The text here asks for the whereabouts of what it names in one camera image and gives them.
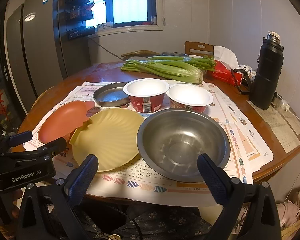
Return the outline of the orange plastic plate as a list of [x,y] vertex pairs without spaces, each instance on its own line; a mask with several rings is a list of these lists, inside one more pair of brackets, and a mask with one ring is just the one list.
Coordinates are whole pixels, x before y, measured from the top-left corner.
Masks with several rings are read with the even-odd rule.
[[63,137],[69,140],[70,133],[88,121],[87,112],[95,107],[94,101],[72,101],[55,110],[42,124],[38,132],[40,142],[47,144]]

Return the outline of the yellow shell-shaped plate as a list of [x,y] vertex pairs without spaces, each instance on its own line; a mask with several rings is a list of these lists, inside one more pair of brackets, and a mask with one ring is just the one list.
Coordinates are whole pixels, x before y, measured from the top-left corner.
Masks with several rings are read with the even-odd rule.
[[93,154],[98,158],[98,172],[125,165],[139,153],[136,137],[143,121],[140,114],[124,108],[94,114],[70,139],[76,163]]

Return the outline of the large steel bowl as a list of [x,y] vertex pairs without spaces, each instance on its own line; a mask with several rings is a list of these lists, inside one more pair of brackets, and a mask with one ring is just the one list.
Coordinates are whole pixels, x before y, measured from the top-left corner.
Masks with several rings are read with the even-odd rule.
[[137,135],[139,153],[158,174],[183,183],[202,182],[197,167],[201,154],[224,168],[230,158],[226,132],[211,117],[186,109],[166,109],[150,115]]

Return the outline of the steel pan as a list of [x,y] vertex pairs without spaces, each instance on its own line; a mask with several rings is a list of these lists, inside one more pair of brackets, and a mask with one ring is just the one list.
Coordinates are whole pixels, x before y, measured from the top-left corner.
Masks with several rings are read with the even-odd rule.
[[111,83],[97,89],[93,99],[100,107],[120,107],[130,103],[129,96],[123,91],[127,82]]

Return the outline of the red paper bowl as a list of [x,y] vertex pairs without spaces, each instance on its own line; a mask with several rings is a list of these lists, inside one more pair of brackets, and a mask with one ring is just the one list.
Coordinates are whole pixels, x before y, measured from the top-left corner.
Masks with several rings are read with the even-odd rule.
[[180,108],[203,113],[213,103],[213,96],[203,87],[187,83],[171,85],[166,95],[171,108]]
[[139,113],[158,111],[164,101],[170,85],[159,79],[137,79],[123,87],[123,92],[129,96],[132,107]]

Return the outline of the newspaper sheets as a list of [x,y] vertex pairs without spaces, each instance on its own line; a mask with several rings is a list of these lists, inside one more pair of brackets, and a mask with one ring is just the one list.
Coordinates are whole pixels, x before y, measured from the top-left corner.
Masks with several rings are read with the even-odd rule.
[[[205,113],[223,127],[229,138],[231,153],[225,172],[251,184],[253,172],[272,161],[273,153],[250,122],[241,123],[246,116],[217,86],[203,82],[201,87],[213,96]],[[170,206],[203,207],[216,203],[204,183],[169,180],[154,172],[139,155],[115,170],[99,169],[87,194],[127,203],[135,200]]]

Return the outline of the paper sheets under glass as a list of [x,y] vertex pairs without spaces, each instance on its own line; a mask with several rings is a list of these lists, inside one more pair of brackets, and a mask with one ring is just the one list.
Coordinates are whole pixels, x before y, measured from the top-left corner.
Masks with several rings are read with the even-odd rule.
[[277,111],[273,106],[264,110],[247,101],[261,118],[270,126],[286,153],[300,145],[300,120],[291,111]]

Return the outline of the grey refrigerator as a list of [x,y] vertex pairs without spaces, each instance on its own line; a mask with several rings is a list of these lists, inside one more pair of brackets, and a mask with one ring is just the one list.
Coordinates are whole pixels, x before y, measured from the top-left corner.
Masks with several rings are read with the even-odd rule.
[[29,113],[47,89],[91,65],[87,37],[68,33],[84,23],[70,19],[68,0],[8,0],[4,41],[8,79]]

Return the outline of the black thermos bottle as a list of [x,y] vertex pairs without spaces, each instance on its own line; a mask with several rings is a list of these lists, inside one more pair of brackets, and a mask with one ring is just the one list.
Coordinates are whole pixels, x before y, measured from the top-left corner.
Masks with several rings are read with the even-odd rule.
[[249,100],[258,108],[268,109],[274,97],[283,65],[283,50],[279,34],[269,31],[263,38],[258,68]]

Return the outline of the celery bunch back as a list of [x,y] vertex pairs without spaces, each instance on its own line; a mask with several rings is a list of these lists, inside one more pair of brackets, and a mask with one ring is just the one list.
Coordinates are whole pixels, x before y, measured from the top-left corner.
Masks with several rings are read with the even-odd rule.
[[179,61],[185,62],[197,68],[201,68],[203,70],[214,71],[216,66],[216,61],[213,57],[204,56],[203,58],[195,58],[195,57],[181,57],[181,56],[151,56],[147,58],[148,61]]

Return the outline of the celery bunch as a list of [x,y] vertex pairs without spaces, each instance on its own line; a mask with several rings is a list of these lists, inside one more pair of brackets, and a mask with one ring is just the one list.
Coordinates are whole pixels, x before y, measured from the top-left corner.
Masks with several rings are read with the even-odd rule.
[[201,68],[203,70],[214,71],[216,66],[216,61],[213,57],[204,56],[203,58],[195,58],[195,57],[181,57],[181,56],[151,56],[147,58],[148,61],[179,61],[185,62],[197,68]]
[[172,60],[139,61],[127,60],[121,67],[122,71],[142,72],[185,83],[201,84],[203,72],[186,62]]

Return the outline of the celery bunch front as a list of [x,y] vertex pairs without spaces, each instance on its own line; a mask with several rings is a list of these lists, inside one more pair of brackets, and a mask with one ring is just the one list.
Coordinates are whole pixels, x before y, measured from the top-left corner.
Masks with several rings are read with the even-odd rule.
[[127,60],[121,67],[122,71],[142,72],[185,83],[201,84],[203,72],[186,62],[172,60],[139,61]]

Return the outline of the red tissue box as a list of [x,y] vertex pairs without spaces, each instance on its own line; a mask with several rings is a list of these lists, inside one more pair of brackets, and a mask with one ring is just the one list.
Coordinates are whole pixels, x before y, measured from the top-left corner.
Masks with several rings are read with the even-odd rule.
[[210,75],[232,86],[240,86],[243,78],[241,72],[232,73],[232,69],[239,69],[237,57],[233,51],[223,46],[213,46],[213,56],[216,61],[215,70]]

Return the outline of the curved wooden chair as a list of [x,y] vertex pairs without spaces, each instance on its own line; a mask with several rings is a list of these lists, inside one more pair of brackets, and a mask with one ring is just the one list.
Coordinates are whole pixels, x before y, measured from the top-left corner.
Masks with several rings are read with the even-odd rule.
[[151,56],[160,56],[160,53],[154,52],[154,51],[150,51],[150,50],[137,50],[137,51],[133,51],[133,52],[129,52],[129,53],[125,53],[122,54],[121,57],[124,60],[130,59],[132,57],[151,57]]

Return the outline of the black fridge side rack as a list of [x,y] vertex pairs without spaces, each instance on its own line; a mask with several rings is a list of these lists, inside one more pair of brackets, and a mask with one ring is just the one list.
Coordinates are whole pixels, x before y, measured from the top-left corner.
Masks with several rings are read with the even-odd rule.
[[94,19],[94,0],[65,0],[65,25],[68,40],[93,35],[96,28],[87,25],[87,21]]

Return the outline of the wooden chair backrest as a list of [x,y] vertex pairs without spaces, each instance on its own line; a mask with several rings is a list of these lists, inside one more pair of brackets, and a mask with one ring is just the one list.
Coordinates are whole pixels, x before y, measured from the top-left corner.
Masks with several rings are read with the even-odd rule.
[[213,56],[213,45],[203,42],[185,41],[185,53],[197,56]]

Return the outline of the small steel bowl background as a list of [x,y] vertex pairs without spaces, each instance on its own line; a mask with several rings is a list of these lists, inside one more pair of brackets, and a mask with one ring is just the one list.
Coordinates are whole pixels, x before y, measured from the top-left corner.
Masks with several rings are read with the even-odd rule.
[[177,56],[177,57],[188,57],[188,54],[184,54],[184,53],[179,53],[179,52],[171,52],[171,51],[166,51],[161,53],[161,55],[163,56]]

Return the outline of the window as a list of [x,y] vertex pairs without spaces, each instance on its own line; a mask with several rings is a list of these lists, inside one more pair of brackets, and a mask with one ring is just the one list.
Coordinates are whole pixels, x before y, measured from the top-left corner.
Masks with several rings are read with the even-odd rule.
[[94,0],[94,17],[87,26],[121,28],[139,25],[158,25],[158,0]]

